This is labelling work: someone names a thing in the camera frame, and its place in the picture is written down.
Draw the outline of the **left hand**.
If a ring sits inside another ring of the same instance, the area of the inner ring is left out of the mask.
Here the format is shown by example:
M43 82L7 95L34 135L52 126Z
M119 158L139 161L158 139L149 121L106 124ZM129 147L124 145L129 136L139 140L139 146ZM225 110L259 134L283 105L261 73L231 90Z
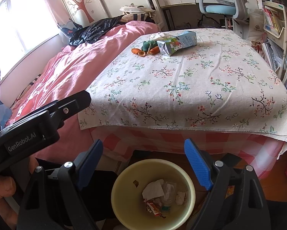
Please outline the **left hand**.
M12 177L0 176L0 216L10 229L16 229L18 214L11 208L5 197L16 192L16 183Z

